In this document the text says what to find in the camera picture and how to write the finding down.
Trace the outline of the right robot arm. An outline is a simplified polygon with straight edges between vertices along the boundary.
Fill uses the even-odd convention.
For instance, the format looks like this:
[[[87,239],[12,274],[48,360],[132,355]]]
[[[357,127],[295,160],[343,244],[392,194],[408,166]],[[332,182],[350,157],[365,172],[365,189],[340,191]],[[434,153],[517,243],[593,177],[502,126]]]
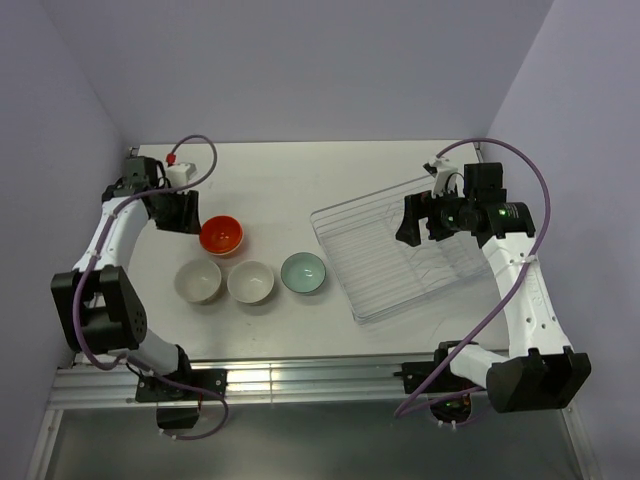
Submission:
[[[405,197],[396,238],[418,246],[419,222],[424,220],[433,241],[458,232],[476,239],[500,294],[499,304],[481,324],[504,314],[509,354],[503,357],[476,344],[480,327],[460,341],[441,344],[440,360],[395,414],[418,410],[416,398],[434,381],[452,390],[465,379],[473,390],[486,391],[498,413],[566,408],[592,367],[587,354],[574,351],[555,314],[537,258],[543,234],[528,207],[508,201],[499,163],[465,165],[463,188],[450,186],[458,171],[447,160],[434,159],[424,168],[434,186]]]

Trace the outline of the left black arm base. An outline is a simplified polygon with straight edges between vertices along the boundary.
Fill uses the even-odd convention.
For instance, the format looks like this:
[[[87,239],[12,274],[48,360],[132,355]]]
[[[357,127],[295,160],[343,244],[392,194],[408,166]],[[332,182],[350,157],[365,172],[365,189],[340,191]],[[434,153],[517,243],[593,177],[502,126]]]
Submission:
[[[216,426],[219,430],[229,418],[226,387],[226,370],[196,369],[191,372],[185,386],[178,386],[177,380],[144,376],[138,381],[134,399],[136,403],[158,404],[156,423],[168,431],[193,429],[201,417],[203,403],[219,402],[223,407],[223,417]]]

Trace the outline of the cream bowl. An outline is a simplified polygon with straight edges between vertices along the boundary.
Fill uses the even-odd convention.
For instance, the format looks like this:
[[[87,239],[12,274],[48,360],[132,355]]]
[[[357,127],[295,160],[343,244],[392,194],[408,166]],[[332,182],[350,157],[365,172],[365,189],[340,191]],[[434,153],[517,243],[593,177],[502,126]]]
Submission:
[[[211,260],[192,260],[175,274],[173,286],[181,299],[192,304],[213,300],[222,286],[222,272]]]
[[[227,278],[231,297],[243,304],[256,304],[265,300],[275,284],[271,269],[258,261],[247,260],[236,265]]]

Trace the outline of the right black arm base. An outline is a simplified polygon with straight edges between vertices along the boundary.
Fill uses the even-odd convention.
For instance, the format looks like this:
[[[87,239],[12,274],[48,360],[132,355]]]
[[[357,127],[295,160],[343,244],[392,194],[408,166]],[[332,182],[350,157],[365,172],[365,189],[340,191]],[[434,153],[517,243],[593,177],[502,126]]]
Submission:
[[[489,368],[503,360],[501,355],[473,341],[441,342],[431,361],[408,362],[401,366],[399,375],[408,397],[393,416],[399,419],[484,391]]]

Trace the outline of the pale green bowl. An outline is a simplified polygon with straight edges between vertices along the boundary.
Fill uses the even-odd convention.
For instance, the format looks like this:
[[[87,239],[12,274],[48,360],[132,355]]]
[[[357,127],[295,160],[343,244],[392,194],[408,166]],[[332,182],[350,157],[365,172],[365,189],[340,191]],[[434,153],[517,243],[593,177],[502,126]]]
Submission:
[[[310,252],[298,252],[282,264],[280,277],[284,285],[297,294],[311,294],[325,282],[327,275],[323,261]]]

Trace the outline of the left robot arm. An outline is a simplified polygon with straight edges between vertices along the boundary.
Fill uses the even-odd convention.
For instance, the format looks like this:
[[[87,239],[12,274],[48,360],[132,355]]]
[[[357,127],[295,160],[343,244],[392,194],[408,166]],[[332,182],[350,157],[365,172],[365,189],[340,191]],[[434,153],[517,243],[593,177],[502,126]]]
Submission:
[[[69,348],[101,369],[127,361],[159,375],[159,388],[183,399],[195,386],[184,349],[148,327],[142,301],[127,275],[144,227],[197,235],[199,195],[176,192],[168,169],[156,159],[135,156],[124,174],[103,192],[101,218],[89,247],[74,267],[53,276],[52,296]]]

